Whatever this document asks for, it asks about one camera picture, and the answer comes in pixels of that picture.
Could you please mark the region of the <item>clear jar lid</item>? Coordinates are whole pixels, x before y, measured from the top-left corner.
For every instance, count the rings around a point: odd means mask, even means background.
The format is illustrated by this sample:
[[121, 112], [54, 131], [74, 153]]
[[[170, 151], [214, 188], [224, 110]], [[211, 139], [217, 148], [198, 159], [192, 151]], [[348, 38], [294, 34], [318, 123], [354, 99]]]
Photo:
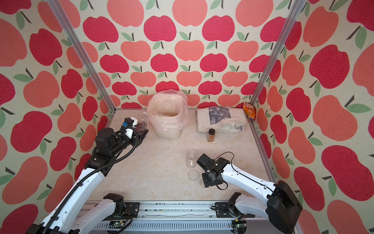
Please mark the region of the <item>clear jar lid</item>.
[[197, 170], [190, 170], [188, 172], [188, 178], [190, 181], [197, 181], [199, 179], [199, 172]]
[[200, 184], [200, 186], [201, 186], [202, 188], [205, 188], [205, 183], [204, 183], [204, 181], [203, 181], [202, 179], [200, 180], [199, 184]]

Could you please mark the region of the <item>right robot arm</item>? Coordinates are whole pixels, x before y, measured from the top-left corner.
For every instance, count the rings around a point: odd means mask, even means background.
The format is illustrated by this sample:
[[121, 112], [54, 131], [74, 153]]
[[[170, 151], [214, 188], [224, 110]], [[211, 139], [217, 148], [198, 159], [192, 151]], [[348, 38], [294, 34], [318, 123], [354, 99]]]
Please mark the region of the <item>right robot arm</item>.
[[204, 170], [202, 179], [206, 188], [233, 184], [257, 198], [257, 201], [254, 201], [235, 192], [224, 207], [231, 216], [242, 218], [245, 215], [254, 215], [266, 218], [282, 233], [294, 232], [303, 207], [287, 183], [274, 183], [257, 178], [224, 158], [213, 160], [203, 154], [197, 164]]

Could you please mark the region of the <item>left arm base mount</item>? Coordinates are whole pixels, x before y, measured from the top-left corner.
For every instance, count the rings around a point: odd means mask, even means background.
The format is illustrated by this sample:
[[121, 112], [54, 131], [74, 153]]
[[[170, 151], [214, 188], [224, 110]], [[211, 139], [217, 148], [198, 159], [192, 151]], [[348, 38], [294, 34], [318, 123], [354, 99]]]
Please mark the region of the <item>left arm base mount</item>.
[[139, 212], [139, 202], [122, 202], [116, 203], [115, 211], [112, 214], [112, 217], [115, 218], [125, 218], [132, 217], [137, 218]]

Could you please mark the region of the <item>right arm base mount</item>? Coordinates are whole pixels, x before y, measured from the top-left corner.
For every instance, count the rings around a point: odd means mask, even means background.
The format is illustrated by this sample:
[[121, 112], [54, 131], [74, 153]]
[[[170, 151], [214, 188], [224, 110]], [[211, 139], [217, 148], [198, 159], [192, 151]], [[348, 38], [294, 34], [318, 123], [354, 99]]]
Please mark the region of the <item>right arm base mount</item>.
[[234, 205], [230, 205], [228, 202], [216, 202], [210, 208], [216, 213], [217, 218], [255, 218], [254, 214], [243, 214]]

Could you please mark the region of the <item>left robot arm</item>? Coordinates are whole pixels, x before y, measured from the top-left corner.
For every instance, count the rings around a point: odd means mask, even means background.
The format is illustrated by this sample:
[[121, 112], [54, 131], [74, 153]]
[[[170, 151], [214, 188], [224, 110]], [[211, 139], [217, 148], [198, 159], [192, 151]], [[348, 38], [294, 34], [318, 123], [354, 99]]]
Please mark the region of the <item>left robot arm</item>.
[[82, 217], [78, 217], [91, 193], [108, 175], [111, 168], [134, 152], [148, 130], [137, 132], [134, 127], [121, 127], [115, 132], [104, 128], [96, 137], [96, 147], [85, 164], [79, 179], [59, 205], [39, 225], [32, 224], [28, 234], [88, 234], [106, 218], [132, 221], [123, 196], [109, 193]]

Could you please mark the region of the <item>clear tea jar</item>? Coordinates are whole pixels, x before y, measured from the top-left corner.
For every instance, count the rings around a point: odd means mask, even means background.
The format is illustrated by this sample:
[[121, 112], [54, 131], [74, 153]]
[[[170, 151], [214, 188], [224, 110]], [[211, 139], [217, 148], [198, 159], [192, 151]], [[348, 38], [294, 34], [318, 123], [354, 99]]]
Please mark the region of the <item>clear tea jar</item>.
[[186, 154], [186, 166], [190, 169], [193, 169], [196, 167], [197, 163], [197, 154], [195, 151], [191, 150], [188, 151]]
[[150, 115], [147, 112], [141, 112], [137, 116], [136, 131], [138, 133], [148, 129]]

